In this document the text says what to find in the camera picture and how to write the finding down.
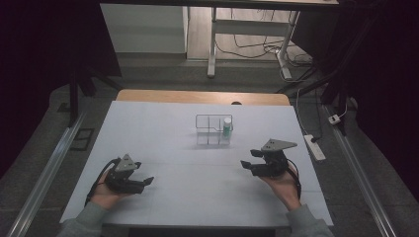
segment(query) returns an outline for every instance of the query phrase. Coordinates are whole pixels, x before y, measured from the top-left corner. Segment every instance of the metal frame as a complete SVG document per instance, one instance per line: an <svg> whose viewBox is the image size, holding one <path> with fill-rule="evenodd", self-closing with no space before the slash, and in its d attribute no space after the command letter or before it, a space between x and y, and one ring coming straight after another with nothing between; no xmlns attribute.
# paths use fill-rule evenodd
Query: metal frame
<svg viewBox="0 0 419 237"><path fill-rule="evenodd" d="M210 31L210 46L209 46L209 69L208 78L215 76L215 35L229 34L229 35L246 35L246 36L270 36L270 37L284 37L284 42L281 50L277 51L277 58L281 65L281 70L286 80L293 79L290 70L287 67L285 55L287 47L290 43L293 29L295 27L296 19L299 12L292 12L289 23L274 23L274 22L255 22L255 21L238 21L238 20L217 20L216 8L212 8L212 20Z"/></svg>

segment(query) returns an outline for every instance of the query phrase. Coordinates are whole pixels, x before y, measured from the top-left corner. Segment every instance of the power strip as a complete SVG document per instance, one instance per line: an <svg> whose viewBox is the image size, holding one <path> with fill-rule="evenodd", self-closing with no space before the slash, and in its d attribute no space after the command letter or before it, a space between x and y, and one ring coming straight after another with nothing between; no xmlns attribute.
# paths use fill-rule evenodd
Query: power strip
<svg viewBox="0 0 419 237"><path fill-rule="evenodd" d="M326 157L324 156L323 152L320 149L320 146L318 146L317 142L312 142L311 139L313 138L312 135L305 135L305 143L307 143L308 148L310 148L311 154L313 154L314 159L317 162L323 162L326 160Z"/></svg>

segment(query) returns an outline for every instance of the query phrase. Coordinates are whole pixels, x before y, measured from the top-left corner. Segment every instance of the hand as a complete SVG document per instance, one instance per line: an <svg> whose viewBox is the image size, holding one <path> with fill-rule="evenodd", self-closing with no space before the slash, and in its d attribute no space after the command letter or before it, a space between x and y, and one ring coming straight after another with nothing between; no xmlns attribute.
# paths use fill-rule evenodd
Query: hand
<svg viewBox="0 0 419 237"><path fill-rule="evenodd" d="M107 175L108 171L99 180L98 187L90 201L100 205L104 209L111 209L121 198L131 196L131 194L118 194L111 191L104 183Z"/></svg>
<svg viewBox="0 0 419 237"><path fill-rule="evenodd" d="M296 171L292 166L290 166L290 169L296 174ZM274 194L283 202L289 211L301 206L296 191L295 180L290 173L284 172L281 176L274 178L260 178L271 187Z"/></svg>

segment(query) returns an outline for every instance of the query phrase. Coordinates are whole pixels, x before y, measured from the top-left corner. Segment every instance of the gray sleeve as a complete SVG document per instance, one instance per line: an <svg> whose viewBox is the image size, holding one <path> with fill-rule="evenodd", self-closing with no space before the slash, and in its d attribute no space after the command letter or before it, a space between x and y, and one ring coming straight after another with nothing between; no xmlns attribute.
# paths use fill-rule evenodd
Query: gray sleeve
<svg viewBox="0 0 419 237"><path fill-rule="evenodd" d="M323 219L315 219L305 204L287 213L292 229L292 237L333 236Z"/></svg>
<svg viewBox="0 0 419 237"><path fill-rule="evenodd" d="M108 211L101 206L88 202L76 218L64 221L58 237L100 236L102 233L102 219L106 213Z"/></svg>

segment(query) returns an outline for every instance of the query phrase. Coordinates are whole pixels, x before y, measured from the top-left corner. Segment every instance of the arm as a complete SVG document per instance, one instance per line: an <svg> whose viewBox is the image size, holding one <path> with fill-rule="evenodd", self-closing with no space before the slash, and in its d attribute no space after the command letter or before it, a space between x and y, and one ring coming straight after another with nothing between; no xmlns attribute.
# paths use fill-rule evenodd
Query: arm
<svg viewBox="0 0 419 237"><path fill-rule="evenodd" d="M284 172L281 176L261 177L272 189L274 194L287 207L287 219L290 222L293 237L333 236L323 219L315 219L308 206L301 205L296 192L293 177Z"/></svg>
<svg viewBox="0 0 419 237"><path fill-rule="evenodd" d="M102 233L103 217L108 210L112 208L121 198L129 196L128 194L117 194L108 189L103 184L108 172L100 179L95 194L90 202L84 207L79 215L74 219L65 220L63 228L58 237L86 236L97 237Z"/></svg>

